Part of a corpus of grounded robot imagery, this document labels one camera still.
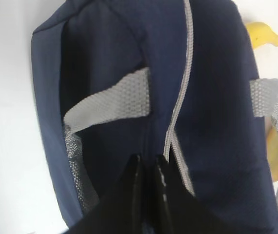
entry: navy blue backpack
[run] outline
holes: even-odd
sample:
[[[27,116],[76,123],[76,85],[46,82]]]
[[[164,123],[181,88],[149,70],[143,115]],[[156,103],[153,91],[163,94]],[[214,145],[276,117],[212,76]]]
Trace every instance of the navy blue backpack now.
[[[230,0],[67,0],[32,38],[51,179],[72,227],[130,155],[175,159],[181,181],[241,234],[278,234],[258,71]]]

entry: black object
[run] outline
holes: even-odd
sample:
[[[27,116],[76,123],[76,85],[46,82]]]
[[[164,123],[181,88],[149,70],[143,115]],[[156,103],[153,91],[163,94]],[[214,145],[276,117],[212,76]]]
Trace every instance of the black object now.
[[[146,168],[131,156],[119,182],[66,234],[140,234],[142,226],[156,234],[234,233],[185,189],[173,166],[158,156]]]

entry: white background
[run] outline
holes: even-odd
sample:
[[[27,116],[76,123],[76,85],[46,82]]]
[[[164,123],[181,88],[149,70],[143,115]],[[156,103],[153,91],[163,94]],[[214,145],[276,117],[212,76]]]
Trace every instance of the white background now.
[[[263,21],[278,33],[278,0],[235,2],[245,21]],[[66,229],[41,143],[30,64],[32,31],[62,3],[0,0],[0,234]],[[255,53],[260,76],[278,78],[278,48]]]

